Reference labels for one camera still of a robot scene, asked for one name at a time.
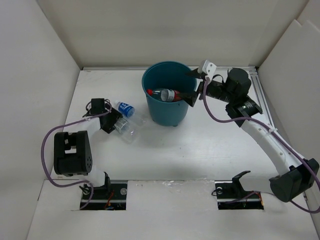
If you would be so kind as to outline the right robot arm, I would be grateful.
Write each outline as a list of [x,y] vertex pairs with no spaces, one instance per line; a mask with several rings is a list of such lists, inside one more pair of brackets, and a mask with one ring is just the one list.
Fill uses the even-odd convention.
[[269,179],[268,191],[287,203],[319,184],[317,177],[320,165],[311,158],[305,159],[278,134],[277,130],[255,118],[263,113],[262,108],[249,97],[252,82],[247,72],[232,68],[227,78],[215,81],[218,75],[212,63],[186,73],[189,77],[201,79],[198,89],[192,93],[182,93],[180,97],[191,107],[197,99],[207,103],[211,97],[226,103],[228,122],[234,122],[252,137],[269,157],[278,175]]

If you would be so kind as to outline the clear white cap bottle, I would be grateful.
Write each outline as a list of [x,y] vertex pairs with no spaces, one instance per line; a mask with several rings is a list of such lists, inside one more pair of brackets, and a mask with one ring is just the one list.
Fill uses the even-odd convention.
[[138,129],[125,118],[119,118],[114,127],[120,138],[128,144],[133,143],[138,136]]

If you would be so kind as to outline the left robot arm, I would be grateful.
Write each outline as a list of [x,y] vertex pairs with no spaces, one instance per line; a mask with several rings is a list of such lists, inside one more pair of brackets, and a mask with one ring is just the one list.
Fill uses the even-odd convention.
[[122,115],[115,110],[110,101],[93,98],[84,117],[77,123],[69,124],[64,132],[54,135],[53,167],[57,175],[65,177],[80,176],[87,181],[82,191],[88,195],[107,198],[112,193],[108,174],[94,166],[91,139],[102,130],[110,134]]

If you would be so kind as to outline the red label water bottle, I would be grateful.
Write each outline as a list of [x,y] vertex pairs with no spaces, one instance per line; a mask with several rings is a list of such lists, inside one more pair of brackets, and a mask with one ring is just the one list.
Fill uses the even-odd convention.
[[179,97],[180,92],[177,90],[157,88],[147,89],[146,92],[149,96],[161,102],[171,103],[181,101],[181,98]]

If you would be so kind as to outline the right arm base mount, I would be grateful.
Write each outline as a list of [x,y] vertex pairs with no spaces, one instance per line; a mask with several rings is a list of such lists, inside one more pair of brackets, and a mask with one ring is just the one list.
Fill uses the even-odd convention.
[[231,180],[215,180],[211,195],[216,197],[218,210],[264,210],[262,196],[258,191],[246,191],[240,178],[250,170],[235,175]]

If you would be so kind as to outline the blue label water bottle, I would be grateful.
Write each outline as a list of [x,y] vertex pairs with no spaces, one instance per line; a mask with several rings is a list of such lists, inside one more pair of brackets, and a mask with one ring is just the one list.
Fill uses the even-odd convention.
[[132,105],[123,101],[115,101],[114,103],[116,110],[137,126],[142,127],[147,122],[147,117]]

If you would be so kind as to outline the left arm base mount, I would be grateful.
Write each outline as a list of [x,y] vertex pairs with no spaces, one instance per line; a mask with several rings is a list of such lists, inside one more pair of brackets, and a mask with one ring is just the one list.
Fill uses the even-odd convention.
[[127,206],[128,182],[112,180],[109,188],[107,186],[94,187],[93,196],[89,203],[91,187],[84,184],[80,186],[82,190],[79,208],[83,211],[125,211]]

